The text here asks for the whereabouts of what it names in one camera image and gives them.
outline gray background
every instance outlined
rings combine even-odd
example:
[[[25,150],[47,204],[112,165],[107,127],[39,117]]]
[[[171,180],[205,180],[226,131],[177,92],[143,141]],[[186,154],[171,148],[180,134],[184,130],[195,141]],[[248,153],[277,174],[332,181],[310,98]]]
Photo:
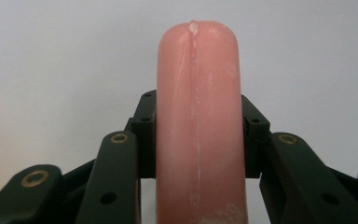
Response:
[[[273,132],[302,136],[329,166],[358,174],[358,1],[0,2],[0,188],[38,163],[64,173],[93,159],[156,88],[158,42],[177,23],[236,34],[242,93]],[[155,220],[143,181],[144,223]],[[269,223],[247,180],[250,223]]]

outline screw hole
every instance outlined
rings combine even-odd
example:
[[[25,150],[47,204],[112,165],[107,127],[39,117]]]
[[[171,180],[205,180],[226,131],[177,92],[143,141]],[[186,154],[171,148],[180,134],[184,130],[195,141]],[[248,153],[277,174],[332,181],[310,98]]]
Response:
[[[25,188],[31,188],[40,185],[41,183],[45,182],[47,179],[48,179],[48,171],[36,170],[26,175],[21,180],[21,185]]]
[[[115,200],[116,200],[117,196],[115,193],[113,192],[108,192],[108,193],[105,193],[102,197],[101,197],[101,200],[100,202],[102,204],[110,204],[110,203],[113,203]]]
[[[113,137],[110,139],[113,143],[123,143],[127,142],[129,137],[124,133],[118,133],[113,135]]]
[[[322,199],[326,202],[326,203],[330,203],[332,205],[338,205],[339,204],[339,199],[329,193],[324,193],[322,194]]]
[[[289,134],[279,135],[279,140],[281,140],[281,142],[284,142],[284,143],[290,144],[290,145],[295,144],[297,142],[297,139]]]

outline pink cylindrical object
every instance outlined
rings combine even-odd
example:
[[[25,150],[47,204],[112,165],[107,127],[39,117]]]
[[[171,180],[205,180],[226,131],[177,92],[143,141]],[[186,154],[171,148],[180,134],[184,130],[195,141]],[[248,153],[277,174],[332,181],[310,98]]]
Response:
[[[238,44],[225,25],[164,34],[156,115],[158,224],[247,223]]]

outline black plastic bracket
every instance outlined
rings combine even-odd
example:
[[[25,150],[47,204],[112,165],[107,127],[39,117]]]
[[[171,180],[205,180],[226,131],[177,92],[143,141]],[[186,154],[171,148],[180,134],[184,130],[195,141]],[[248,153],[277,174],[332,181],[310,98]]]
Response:
[[[101,144],[76,224],[141,223],[136,135],[108,134]]]
[[[14,175],[0,191],[0,224],[44,223],[63,201],[62,175],[53,165],[36,165]]]
[[[262,148],[269,140],[269,121],[242,96],[243,140],[245,145],[245,176],[259,178],[263,164]]]
[[[156,176],[156,91],[141,96],[133,118],[126,131],[135,133],[139,144],[139,175],[141,178]]]
[[[273,133],[260,188],[271,223],[358,223],[358,202],[308,144]]]

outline metal screw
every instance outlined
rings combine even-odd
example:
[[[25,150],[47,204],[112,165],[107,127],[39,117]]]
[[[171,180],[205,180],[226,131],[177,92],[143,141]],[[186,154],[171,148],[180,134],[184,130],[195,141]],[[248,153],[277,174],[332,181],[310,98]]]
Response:
[[[113,137],[110,139],[113,143],[124,143],[129,140],[129,136],[124,133],[118,133],[113,135]]]
[[[293,144],[297,143],[297,139],[294,138],[290,134],[281,134],[281,135],[279,135],[279,140],[281,140],[281,142],[283,142],[283,143],[290,144],[290,145],[293,145]]]
[[[40,185],[41,183],[45,182],[47,179],[48,179],[47,171],[35,170],[35,171],[29,173],[28,175],[26,175],[21,180],[21,185],[25,188],[31,188],[31,187]]]

